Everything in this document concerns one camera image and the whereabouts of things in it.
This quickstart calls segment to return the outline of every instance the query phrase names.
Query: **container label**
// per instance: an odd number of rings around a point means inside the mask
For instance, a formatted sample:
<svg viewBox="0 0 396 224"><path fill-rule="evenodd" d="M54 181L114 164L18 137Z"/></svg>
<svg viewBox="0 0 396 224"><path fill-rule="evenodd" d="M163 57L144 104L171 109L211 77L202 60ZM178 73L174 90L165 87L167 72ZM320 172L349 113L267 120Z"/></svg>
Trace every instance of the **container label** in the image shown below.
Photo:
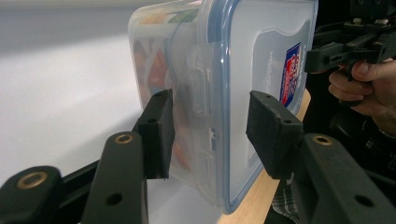
<svg viewBox="0 0 396 224"><path fill-rule="evenodd" d="M299 76L300 43L286 52L283 67L282 86L280 87L280 102L288 106L293 100Z"/></svg>

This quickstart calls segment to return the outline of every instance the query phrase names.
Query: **finger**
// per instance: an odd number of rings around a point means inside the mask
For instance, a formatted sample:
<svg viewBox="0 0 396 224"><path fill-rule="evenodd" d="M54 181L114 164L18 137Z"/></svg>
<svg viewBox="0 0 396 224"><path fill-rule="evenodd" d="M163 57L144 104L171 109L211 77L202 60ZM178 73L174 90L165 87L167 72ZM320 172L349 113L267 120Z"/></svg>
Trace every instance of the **finger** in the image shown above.
<svg viewBox="0 0 396 224"><path fill-rule="evenodd" d="M382 116L388 111L388 108L379 103L374 95L364 97L364 100L359 105L351 108L360 114L370 117Z"/></svg>
<svg viewBox="0 0 396 224"><path fill-rule="evenodd" d="M348 81L345 70L333 72L329 76L329 80L335 88L347 93L355 95L369 95L373 93L373 87L368 83L359 82L357 80Z"/></svg>
<svg viewBox="0 0 396 224"><path fill-rule="evenodd" d="M361 94L353 94L342 91L335 87L333 84L329 86L329 92L341 101L360 101L364 98Z"/></svg>
<svg viewBox="0 0 396 224"><path fill-rule="evenodd" d="M396 78L396 61L385 60L382 63L370 64L358 61L352 68L352 76L358 81L372 81L386 78Z"/></svg>

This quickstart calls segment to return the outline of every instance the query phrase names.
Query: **wooden surface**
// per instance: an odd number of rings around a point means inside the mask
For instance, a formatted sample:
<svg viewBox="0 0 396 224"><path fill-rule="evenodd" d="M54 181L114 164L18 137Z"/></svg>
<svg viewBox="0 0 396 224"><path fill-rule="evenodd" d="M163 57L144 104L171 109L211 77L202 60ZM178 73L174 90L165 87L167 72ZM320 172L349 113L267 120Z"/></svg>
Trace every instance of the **wooden surface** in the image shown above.
<svg viewBox="0 0 396 224"><path fill-rule="evenodd" d="M296 115L299 120L303 120L310 100L311 96L305 90L300 111ZM222 215L218 224L264 223L278 183L278 180L272 179L265 170L262 170L238 209L228 216Z"/></svg>

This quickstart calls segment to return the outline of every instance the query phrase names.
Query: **plastic food container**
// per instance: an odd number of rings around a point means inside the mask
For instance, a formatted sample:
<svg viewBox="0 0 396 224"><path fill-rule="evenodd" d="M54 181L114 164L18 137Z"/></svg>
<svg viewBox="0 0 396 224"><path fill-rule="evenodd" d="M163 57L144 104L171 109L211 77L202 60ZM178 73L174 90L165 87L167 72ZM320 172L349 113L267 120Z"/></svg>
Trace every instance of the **plastic food container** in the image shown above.
<svg viewBox="0 0 396 224"><path fill-rule="evenodd" d="M174 90L171 175L225 214L262 169L246 136L249 92L272 94L297 113L317 7L316 0L177 1L142 7L130 20L142 106Z"/></svg>

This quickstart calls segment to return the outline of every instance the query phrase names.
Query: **human hand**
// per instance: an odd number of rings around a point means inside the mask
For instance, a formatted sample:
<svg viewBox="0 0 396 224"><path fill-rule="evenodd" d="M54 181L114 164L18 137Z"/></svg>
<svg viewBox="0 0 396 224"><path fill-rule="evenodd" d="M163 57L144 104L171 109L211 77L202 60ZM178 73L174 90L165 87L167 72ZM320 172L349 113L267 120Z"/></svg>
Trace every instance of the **human hand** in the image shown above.
<svg viewBox="0 0 396 224"><path fill-rule="evenodd" d="M396 136L396 61L368 64L358 61L352 68L354 80L347 81L347 70L341 66L329 80L329 92L342 101L361 101L351 107L373 118L379 129Z"/></svg>

